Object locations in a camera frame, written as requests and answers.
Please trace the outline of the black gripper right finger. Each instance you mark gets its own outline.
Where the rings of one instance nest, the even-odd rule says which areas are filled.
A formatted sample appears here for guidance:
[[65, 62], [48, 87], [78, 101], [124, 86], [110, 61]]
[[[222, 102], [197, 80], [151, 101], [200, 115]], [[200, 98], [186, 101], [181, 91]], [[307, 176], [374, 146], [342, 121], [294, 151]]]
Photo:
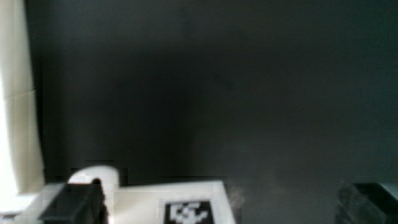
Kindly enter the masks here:
[[350, 183], [337, 199], [334, 224], [398, 224], [398, 183]]

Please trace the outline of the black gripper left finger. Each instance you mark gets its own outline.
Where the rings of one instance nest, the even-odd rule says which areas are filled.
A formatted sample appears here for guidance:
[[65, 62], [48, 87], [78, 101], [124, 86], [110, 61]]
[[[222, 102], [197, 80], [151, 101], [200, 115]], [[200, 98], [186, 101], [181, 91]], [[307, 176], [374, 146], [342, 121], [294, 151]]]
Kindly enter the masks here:
[[39, 215], [42, 224], [110, 224], [101, 180], [67, 183]]

